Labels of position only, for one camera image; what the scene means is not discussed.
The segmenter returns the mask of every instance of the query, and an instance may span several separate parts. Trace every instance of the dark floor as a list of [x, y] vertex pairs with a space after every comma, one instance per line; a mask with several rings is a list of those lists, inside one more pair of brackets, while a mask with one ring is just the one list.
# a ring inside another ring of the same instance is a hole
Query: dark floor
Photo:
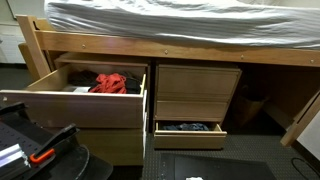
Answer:
[[[0, 89], [23, 89], [31, 82], [31, 76], [26, 69], [0, 67]], [[237, 128], [232, 121], [226, 120], [223, 130], [226, 130], [228, 135], [224, 149], [217, 151], [154, 150], [153, 136], [149, 134], [146, 142], [142, 179], [158, 179], [157, 171], [160, 166], [161, 153], [263, 161], [268, 164], [277, 179], [304, 179], [291, 164], [292, 158], [302, 157], [293, 148], [283, 147], [280, 144], [284, 132], [267, 115], [260, 114], [259, 118], [242, 129]], [[300, 161], [295, 161], [295, 163], [308, 179], [319, 179], [306, 164]]]

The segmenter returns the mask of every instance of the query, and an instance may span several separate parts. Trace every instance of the white bed sheet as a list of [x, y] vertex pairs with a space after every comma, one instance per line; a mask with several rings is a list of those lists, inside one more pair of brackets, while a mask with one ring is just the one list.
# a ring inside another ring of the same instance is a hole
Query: white bed sheet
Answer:
[[235, 0], [46, 0], [57, 31], [320, 49], [320, 9]]

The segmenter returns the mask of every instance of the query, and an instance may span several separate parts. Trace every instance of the wooden drawer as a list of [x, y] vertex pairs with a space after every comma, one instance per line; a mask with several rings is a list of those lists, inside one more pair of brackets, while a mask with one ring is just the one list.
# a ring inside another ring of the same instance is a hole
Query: wooden drawer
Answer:
[[157, 101], [156, 120], [221, 122], [227, 110], [226, 102]]
[[158, 121], [154, 133], [154, 147], [156, 149], [221, 149], [227, 132], [220, 126], [210, 123], [210, 131], [168, 131], [164, 125], [170, 123]]
[[[2, 90], [0, 96], [9, 103], [24, 102], [30, 118], [43, 127], [65, 127], [75, 123], [86, 128], [142, 128], [145, 103], [146, 65], [69, 64], [26, 90]], [[62, 92], [68, 75], [75, 71], [96, 73], [130, 72], [141, 80], [140, 94]]]
[[237, 68], [159, 65], [157, 97], [225, 97], [228, 100], [239, 74]]

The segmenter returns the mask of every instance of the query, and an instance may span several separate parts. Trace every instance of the drawer front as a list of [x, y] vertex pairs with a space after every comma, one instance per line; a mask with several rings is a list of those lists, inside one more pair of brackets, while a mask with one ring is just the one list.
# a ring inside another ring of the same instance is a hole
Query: drawer front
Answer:
[[[97, 67], [99, 71], [115, 69], [110, 65], [89, 66], [92, 71]], [[70, 65], [64, 66], [33, 83], [27, 90], [2, 90], [0, 96], [8, 104], [24, 102], [28, 106], [27, 113], [30, 119], [43, 127], [65, 127], [75, 123], [79, 128], [142, 128], [146, 99], [145, 67], [134, 69], [135, 74], [143, 76], [140, 94], [59, 91], [68, 85], [66, 76], [74, 69], [76, 68]]]
[[158, 96], [171, 97], [230, 97], [239, 72], [160, 67]]
[[227, 133], [215, 125], [211, 131], [166, 131], [159, 122], [154, 134], [156, 149], [221, 149]]
[[156, 120], [221, 122], [227, 103], [197, 101], [157, 101]]

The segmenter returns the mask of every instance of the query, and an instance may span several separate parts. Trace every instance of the red clothing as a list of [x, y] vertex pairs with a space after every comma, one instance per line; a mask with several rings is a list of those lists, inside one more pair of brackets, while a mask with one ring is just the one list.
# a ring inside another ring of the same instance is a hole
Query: red clothing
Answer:
[[118, 94], [127, 93], [125, 87], [126, 77], [121, 76], [118, 73], [114, 73], [111, 75], [99, 74], [96, 81], [100, 84], [95, 88], [92, 88], [89, 92]]

